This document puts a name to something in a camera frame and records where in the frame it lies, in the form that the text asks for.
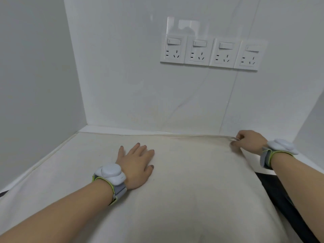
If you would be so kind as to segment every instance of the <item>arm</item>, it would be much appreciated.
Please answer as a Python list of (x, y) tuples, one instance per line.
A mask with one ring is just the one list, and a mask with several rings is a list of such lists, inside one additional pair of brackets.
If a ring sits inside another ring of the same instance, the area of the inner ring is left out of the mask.
[[(241, 130), (236, 147), (260, 155), (267, 140), (252, 130)], [(286, 153), (275, 153), (271, 159), (275, 171), (298, 212), (320, 242), (324, 242), (324, 174)]]
[[(146, 151), (146, 146), (140, 147), (139, 143), (127, 155), (120, 147), (116, 163), (127, 177), (128, 190), (148, 180), (153, 166), (147, 165), (153, 156), (154, 150)], [(112, 197), (111, 186), (97, 179), (8, 230), (0, 236), (0, 242), (70, 242), (88, 220), (107, 208)]]

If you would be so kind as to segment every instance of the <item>electrical outlet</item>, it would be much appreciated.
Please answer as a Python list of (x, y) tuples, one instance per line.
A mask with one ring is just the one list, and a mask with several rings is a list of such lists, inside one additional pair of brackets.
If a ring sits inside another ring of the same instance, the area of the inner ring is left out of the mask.
[(234, 38), (217, 38), (209, 65), (233, 68), (240, 43)]
[(164, 35), (162, 37), (161, 62), (184, 63), (187, 36)]
[(263, 40), (242, 41), (234, 68), (257, 71), (268, 42)]
[(188, 36), (184, 63), (208, 66), (213, 42), (213, 37)]

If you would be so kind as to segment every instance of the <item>person's left hand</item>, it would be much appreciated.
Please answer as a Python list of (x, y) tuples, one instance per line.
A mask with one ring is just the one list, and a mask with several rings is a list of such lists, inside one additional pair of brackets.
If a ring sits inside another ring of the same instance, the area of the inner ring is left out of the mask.
[(140, 143), (137, 143), (127, 155), (124, 155), (123, 146), (119, 148), (116, 164), (126, 175), (127, 190), (139, 188), (146, 183), (154, 169), (153, 165), (148, 166), (153, 156), (154, 150), (147, 151), (146, 145), (140, 146)]

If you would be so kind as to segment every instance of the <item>white cloth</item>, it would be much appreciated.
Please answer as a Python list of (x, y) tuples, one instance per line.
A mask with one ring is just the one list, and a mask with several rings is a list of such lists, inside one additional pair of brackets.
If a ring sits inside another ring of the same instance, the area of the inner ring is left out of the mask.
[(289, 242), (261, 182), (230, 140), (78, 133), (0, 200), (0, 233), (91, 182), (120, 145), (155, 149), (143, 187), (91, 220), (75, 242)]

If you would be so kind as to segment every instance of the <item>hand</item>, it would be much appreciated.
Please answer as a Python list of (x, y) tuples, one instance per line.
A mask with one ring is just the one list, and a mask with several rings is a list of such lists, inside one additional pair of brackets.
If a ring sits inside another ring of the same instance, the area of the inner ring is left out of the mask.
[(253, 130), (240, 130), (236, 138), (240, 140), (231, 142), (233, 146), (257, 155), (262, 154), (262, 147), (266, 147), (268, 142), (260, 133)]
[(126, 175), (127, 190), (139, 188), (146, 183), (154, 169), (153, 165), (148, 166), (153, 156), (154, 150), (147, 151), (146, 146), (140, 146), (140, 143), (137, 143), (127, 155), (124, 155), (123, 146), (119, 148), (116, 164)]

